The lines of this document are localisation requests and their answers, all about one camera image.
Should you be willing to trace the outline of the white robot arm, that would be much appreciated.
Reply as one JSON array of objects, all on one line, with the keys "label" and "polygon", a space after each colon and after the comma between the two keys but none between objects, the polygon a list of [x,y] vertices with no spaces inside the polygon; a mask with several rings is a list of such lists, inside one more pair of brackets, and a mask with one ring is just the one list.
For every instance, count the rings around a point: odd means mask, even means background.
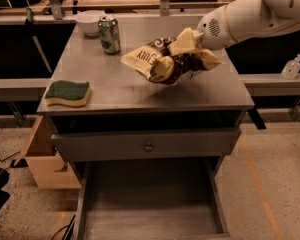
[{"label": "white robot arm", "polygon": [[220,63],[215,50],[298,30],[300,0],[235,0],[204,15],[195,30],[186,28],[177,39],[166,40],[153,71],[161,83],[175,82],[186,68],[180,58],[196,59],[210,70]]}]

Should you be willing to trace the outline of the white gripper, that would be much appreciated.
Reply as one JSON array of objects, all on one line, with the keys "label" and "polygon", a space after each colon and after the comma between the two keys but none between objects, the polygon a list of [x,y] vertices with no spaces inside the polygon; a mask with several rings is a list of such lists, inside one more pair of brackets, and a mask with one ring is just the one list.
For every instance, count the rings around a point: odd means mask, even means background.
[{"label": "white gripper", "polygon": [[[220,50],[238,42],[230,29],[230,23],[237,16],[237,7],[231,4],[219,7],[205,14],[198,23],[197,30],[185,28],[177,39],[168,45],[171,56],[190,53],[199,44],[210,50]],[[167,80],[174,68],[170,56],[161,58],[150,71],[150,81],[160,83]]]}]

